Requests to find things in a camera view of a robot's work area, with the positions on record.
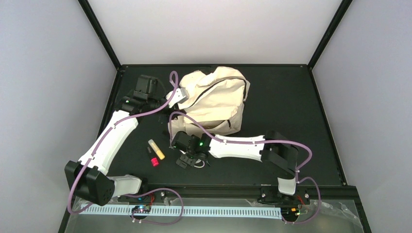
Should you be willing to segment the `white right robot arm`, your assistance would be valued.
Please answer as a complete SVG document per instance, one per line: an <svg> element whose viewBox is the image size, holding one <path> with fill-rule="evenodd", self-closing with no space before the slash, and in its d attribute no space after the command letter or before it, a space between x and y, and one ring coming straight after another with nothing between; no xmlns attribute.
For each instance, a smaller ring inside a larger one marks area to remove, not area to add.
<svg viewBox="0 0 412 233"><path fill-rule="evenodd" d="M278 180L277 198L290 203L296 197L297 146L285 143L282 135L269 132L255 137L229 137L202 134L200 137L178 131L171 147L181 152L176 162L181 167L194 166L209 157L241 158L262 162Z"/></svg>

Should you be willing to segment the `pink and black highlighter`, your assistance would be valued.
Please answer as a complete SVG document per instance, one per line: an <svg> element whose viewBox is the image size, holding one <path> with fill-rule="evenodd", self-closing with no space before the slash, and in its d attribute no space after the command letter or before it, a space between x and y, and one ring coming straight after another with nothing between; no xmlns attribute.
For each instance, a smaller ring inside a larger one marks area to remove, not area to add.
<svg viewBox="0 0 412 233"><path fill-rule="evenodd" d="M147 154L149 156L150 162L152 164L153 167L156 167L159 165L159 161L157 159L157 155L156 153L153 151L153 149L151 147L147 147Z"/></svg>

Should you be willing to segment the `white charger with cable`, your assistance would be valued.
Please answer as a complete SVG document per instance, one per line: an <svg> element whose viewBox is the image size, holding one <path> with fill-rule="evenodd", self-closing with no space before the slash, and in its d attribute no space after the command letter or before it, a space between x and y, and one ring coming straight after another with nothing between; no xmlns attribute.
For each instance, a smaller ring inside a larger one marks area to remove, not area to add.
<svg viewBox="0 0 412 233"><path fill-rule="evenodd" d="M196 163L193 165L194 168L203 168L205 166L205 162L202 160L196 161Z"/></svg>

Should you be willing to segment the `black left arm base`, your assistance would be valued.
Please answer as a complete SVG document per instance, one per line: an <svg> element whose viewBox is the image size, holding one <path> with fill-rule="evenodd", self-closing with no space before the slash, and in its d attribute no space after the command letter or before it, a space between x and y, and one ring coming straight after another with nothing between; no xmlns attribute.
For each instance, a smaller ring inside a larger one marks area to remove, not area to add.
<svg viewBox="0 0 412 233"><path fill-rule="evenodd" d="M119 202L148 205L156 200L156 195L160 192L165 191L163 188L151 189L147 184L144 184L137 193L118 195L116 198Z"/></svg>

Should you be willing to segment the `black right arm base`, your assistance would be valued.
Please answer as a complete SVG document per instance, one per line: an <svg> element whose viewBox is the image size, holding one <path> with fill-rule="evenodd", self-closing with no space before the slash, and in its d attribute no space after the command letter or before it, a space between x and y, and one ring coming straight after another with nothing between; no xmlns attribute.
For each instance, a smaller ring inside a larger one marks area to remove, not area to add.
<svg viewBox="0 0 412 233"><path fill-rule="evenodd" d="M293 195L286 195L279 192L277 186L263 186L260 189L261 196L258 203L274 205L276 207L297 207L298 205L309 205L310 198L306 190L297 190Z"/></svg>

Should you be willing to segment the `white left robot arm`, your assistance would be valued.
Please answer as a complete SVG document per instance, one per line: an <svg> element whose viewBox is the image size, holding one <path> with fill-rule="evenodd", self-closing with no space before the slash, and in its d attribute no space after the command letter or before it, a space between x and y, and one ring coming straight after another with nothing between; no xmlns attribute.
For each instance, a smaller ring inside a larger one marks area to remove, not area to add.
<svg viewBox="0 0 412 233"><path fill-rule="evenodd" d="M163 113L182 99L176 71L170 73L169 82L173 90L159 97L159 79L139 76L135 88L115 104L109 123L91 148L77 162L68 161L65 166L70 188L68 207L73 197L104 206L113 197L136 194L140 190L142 179L133 175L109 177L109 168L126 138L137 128L139 119Z"/></svg>

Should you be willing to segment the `cream canvas backpack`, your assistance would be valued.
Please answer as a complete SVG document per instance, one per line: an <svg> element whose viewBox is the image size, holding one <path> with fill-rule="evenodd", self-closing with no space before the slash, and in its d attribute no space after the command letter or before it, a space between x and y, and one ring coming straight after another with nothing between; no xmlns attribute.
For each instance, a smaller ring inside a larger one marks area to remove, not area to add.
<svg viewBox="0 0 412 233"><path fill-rule="evenodd" d="M180 115L168 122L171 136L184 131L200 137L205 131L229 135L241 130L249 81L237 69L217 67L211 73L197 70L179 83L187 99L178 103Z"/></svg>

